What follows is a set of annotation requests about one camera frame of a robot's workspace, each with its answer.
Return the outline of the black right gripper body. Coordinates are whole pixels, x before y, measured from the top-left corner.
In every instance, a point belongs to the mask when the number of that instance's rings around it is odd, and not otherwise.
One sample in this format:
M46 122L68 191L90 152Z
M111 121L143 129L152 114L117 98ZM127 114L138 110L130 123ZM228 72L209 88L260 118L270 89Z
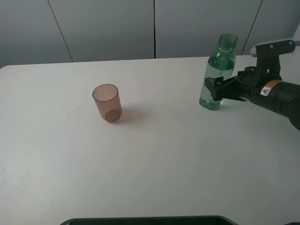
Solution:
M272 80L282 80L281 67L246 67L237 73L237 86L239 97L254 103L255 95L259 95L262 87Z

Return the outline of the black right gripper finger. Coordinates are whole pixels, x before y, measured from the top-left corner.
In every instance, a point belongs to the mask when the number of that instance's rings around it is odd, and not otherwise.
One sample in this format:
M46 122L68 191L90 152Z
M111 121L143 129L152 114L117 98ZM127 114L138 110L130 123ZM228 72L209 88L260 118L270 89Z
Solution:
M239 101L239 91L237 77L224 80L223 77L204 79L205 87L210 91L210 94L215 101L224 99Z

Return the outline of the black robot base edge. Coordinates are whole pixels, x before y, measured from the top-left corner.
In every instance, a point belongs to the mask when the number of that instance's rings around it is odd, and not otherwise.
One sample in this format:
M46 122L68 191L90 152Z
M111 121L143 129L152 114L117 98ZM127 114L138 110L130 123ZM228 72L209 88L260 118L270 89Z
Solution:
M222 216L73 218L63 225L234 225Z

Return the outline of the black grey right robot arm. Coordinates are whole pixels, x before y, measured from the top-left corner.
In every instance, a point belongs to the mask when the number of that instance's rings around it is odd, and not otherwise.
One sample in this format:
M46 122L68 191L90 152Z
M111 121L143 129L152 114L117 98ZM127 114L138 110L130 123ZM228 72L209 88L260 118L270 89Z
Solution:
M288 118L296 129L300 128L300 86L282 81L280 75L269 69L260 73L256 67L247 67L227 80L205 78L204 84L216 101L249 101Z

